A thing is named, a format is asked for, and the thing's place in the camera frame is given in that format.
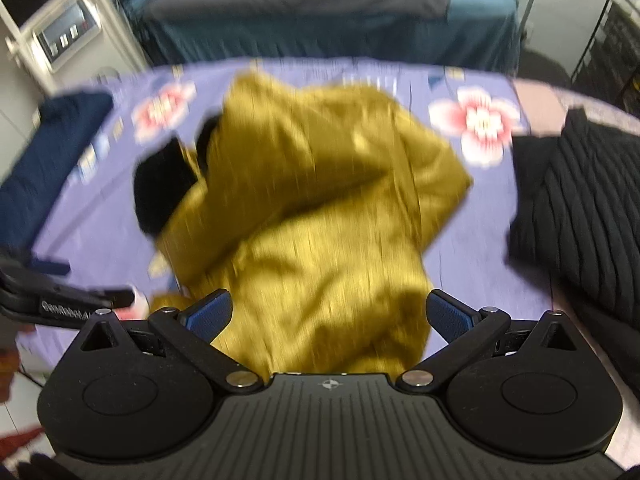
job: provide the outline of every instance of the white floor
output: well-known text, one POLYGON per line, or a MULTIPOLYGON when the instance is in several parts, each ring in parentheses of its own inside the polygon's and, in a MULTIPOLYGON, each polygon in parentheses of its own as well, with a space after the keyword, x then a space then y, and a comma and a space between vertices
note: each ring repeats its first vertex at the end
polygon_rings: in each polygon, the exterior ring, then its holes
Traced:
MULTIPOLYGON (((43 383, 43 376, 34 377, 43 383)), ((40 425, 36 412, 36 403, 40 388, 20 374, 16 374, 11 385, 11 398, 5 404, 0 404, 0 438, 20 431, 31 430, 40 425)), ((7 459, 4 464, 13 468, 18 462, 29 459, 31 453, 44 453, 53 456, 53 449, 42 435, 31 442, 25 449, 21 449, 16 455, 7 459)))

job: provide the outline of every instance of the round metal pivot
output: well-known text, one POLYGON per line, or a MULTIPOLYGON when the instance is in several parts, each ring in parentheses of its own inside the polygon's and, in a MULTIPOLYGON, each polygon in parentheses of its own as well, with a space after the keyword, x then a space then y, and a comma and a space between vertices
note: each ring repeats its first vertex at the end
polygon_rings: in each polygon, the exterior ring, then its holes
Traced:
POLYGON ((410 386, 428 386, 433 382, 433 374, 425 370, 409 370, 402 374, 402 380, 410 386))
POLYGON ((258 376, 249 370, 238 370, 226 376, 226 382, 236 388, 247 388, 258 382, 258 376))

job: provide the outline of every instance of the dark blue garment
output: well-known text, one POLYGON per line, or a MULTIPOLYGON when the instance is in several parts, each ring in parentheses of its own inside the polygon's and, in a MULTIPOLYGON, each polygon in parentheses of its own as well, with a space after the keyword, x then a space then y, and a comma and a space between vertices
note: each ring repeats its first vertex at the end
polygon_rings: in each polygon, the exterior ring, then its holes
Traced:
POLYGON ((0 186, 0 246, 30 248, 78 159, 113 108, 105 92, 40 105, 40 127, 0 186))

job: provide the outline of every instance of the flower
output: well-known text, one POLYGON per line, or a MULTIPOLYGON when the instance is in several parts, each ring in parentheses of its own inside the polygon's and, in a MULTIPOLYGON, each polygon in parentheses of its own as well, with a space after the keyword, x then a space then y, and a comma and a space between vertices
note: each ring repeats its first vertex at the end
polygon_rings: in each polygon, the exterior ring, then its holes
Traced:
POLYGON ((521 130, 520 111, 507 99, 492 99, 480 87, 458 89, 458 102, 439 99, 429 105, 431 126, 460 136, 465 160, 488 168, 500 164, 511 133, 521 130))
POLYGON ((170 83, 157 96, 142 101, 131 114, 136 141, 147 142, 161 130, 178 126, 189 113, 188 103, 195 95, 194 83, 170 83))

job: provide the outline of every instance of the gold fabric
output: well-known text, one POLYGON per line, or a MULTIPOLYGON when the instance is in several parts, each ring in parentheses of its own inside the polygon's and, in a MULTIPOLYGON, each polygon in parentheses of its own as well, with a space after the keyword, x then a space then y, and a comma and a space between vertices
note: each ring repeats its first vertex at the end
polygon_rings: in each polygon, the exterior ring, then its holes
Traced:
POLYGON ((446 140, 373 88, 295 90, 247 73, 207 163, 157 245, 194 300, 231 292, 216 348, 265 378, 395 377, 419 361, 421 253, 471 184, 446 140))

